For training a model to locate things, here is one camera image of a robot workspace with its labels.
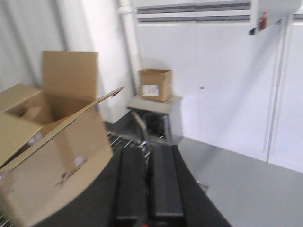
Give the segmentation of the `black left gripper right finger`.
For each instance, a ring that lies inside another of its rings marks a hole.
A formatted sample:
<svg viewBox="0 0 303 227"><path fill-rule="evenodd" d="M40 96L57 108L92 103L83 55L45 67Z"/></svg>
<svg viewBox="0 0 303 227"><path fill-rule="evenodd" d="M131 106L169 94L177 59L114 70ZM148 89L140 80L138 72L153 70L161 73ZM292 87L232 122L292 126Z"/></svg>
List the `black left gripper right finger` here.
<svg viewBox="0 0 303 227"><path fill-rule="evenodd" d="M229 227L185 164L177 145L154 146L148 162L149 217L165 227Z"/></svg>

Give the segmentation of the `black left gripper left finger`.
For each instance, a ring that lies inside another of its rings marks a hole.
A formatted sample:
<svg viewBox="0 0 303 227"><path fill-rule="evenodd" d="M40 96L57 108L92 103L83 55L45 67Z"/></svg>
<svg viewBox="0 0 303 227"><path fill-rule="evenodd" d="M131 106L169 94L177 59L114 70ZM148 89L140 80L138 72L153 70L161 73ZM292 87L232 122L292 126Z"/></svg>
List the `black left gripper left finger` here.
<svg viewBox="0 0 303 227"><path fill-rule="evenodd" d="M118 148L99 176L38 227L138 227L147 220L146 166L140 148Z"/></svg>

